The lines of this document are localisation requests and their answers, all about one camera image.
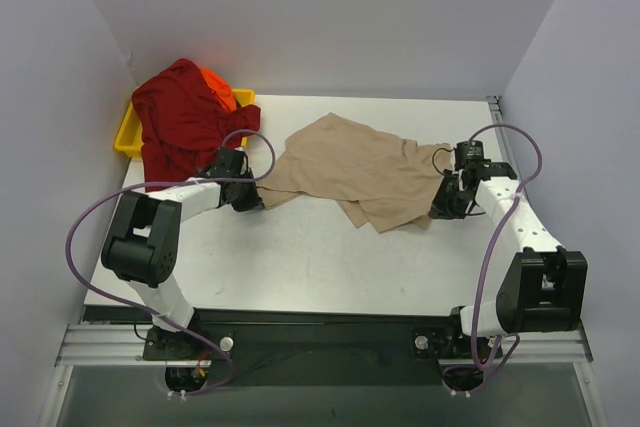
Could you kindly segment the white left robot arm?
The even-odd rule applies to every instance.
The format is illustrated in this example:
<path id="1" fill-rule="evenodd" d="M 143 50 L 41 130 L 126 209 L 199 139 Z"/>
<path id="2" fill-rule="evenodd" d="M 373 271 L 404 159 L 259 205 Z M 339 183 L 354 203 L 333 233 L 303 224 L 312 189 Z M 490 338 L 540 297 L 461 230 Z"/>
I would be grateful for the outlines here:
<path id="1" fill-rule="evenodd" d="M 173 274 L 181 224 L 226 205 L 240 213 L 264 207 L 241 148 L 222 148 L 185 186 L 122 194 L 103 244 L 102 265 L 153 310 L 154 326 L 168 331 L 166 345 L 182 359 L 200 351 L 203 336 L 190 326 L 195 309 Z"/>

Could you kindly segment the beige t shirt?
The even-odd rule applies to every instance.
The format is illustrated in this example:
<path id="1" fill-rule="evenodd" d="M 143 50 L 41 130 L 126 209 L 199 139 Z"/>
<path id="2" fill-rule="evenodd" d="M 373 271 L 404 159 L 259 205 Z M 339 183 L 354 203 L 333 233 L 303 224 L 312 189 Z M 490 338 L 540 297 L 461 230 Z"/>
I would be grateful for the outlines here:
<path id="1" fill-rule="evenodd" d="M 296 197 L 336 201 L 352 224 L 384 233 L 406 224 L 428 229 L 429 210 L 451 167 L 451 149 L 423 144 L 327 114 L 286 139 L 271 174 L 258 183 L 268 209 Z"/>

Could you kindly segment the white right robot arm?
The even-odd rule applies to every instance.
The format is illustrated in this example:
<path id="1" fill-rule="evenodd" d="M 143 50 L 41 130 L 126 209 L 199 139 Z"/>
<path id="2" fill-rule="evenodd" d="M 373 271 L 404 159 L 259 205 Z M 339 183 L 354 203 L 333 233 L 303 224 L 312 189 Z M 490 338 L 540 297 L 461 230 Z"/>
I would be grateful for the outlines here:
<path id="1" fill-rule="evenodd" d="M 460 142 L 453 153 L 454 168 L 443 172 L 429 216 L 462 220 L 478 206 L 491 220 L 495 231 L 481 264 L 480 287 L 499 243 L 514 256 L 495 298 L 484 301 L 478 291 L 474 304 L 459 310 L 460 320 L 445 327 L 444 346 L 465 355 L 479 337 L 576 330 L 588 270 L 585 256 L 549 233 L 511 165 L 486 158 L 482 142 Z"/>

